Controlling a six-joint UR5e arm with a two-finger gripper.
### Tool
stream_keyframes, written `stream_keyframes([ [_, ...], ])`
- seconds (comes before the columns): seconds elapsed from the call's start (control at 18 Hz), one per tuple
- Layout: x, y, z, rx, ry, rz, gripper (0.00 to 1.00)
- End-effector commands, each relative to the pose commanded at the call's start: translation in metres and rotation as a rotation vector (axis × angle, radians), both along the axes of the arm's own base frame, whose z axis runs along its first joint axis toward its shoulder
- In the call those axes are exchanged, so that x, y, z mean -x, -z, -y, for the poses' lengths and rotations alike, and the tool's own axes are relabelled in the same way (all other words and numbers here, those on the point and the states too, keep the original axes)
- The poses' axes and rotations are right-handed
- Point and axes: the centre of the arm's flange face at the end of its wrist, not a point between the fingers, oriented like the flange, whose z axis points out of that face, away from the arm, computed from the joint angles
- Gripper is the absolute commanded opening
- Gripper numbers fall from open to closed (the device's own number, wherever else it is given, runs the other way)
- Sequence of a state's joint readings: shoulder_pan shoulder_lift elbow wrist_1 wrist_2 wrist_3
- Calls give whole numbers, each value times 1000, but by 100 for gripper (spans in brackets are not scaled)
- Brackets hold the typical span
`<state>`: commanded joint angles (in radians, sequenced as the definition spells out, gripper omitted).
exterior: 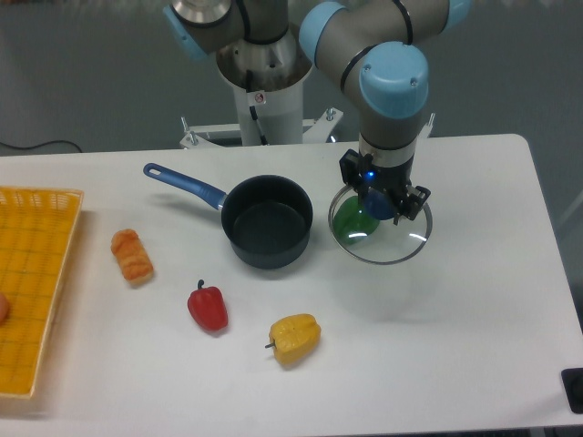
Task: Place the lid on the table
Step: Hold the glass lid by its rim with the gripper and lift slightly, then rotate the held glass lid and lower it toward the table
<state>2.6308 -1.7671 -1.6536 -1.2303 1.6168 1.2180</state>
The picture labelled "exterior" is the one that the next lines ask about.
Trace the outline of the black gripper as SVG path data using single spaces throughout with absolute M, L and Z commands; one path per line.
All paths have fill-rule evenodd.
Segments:
M 359 152 L 348 149 L 339 161 L 343 183 L 351 187 L 363 204 L 370 191 L 375 191 L 394 204 L 394 224 L 401 218 L 415 220 L 431 191 L 411 185 L 414 146 L 382 149 L 359 146 Z

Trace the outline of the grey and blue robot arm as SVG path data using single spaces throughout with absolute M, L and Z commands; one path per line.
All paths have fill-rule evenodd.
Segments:
M 240 95 L 240 127 L 269 144 L 268 101 L 320 70 L 358 109 L 359 148 L 340 162 L 343 183 L 375 219 L 415 219 L 429 191 L 411 182 L 429 91 L 418 44 L 465 19 L 468 1 L 368 1 L 316 5 L 293 29 L 284 1 L 172 1 L 164 7 L 193 59 L 215 56 Z

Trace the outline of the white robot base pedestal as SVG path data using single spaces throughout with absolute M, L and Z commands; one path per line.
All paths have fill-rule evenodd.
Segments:
M 217 146 L 222 141 L 243 146 L 320 144 L 337 139 L 343 112 L 327 107 L 317 118 L 303 116 L 303 85 L 312 63 L 302 52 L 297 34 L 288 30 L 267 45 L 238 40 L 220 49 L 216 65 L 230 86 L 237 125 L 191 126 L 181 119 L 185 149 Z

